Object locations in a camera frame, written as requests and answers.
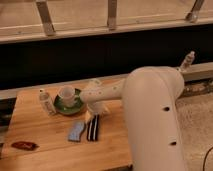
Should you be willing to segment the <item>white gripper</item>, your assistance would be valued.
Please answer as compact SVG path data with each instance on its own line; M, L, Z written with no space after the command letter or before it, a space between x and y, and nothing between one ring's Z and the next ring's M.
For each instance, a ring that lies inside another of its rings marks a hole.
M85 113L85 123L93 119L93 115L105 115L109 109L103 101L99 99L102 82L99 79L91 79L80 93L80 99L87 104L88 111Z

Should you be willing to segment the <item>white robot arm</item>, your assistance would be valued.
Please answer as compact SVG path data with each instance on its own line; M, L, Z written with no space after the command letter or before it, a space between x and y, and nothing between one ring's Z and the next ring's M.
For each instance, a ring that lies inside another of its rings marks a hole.
M172 67L141 67L126 79L80 93L85 103L120 99L133 171L188 171L175 102L184 90Z

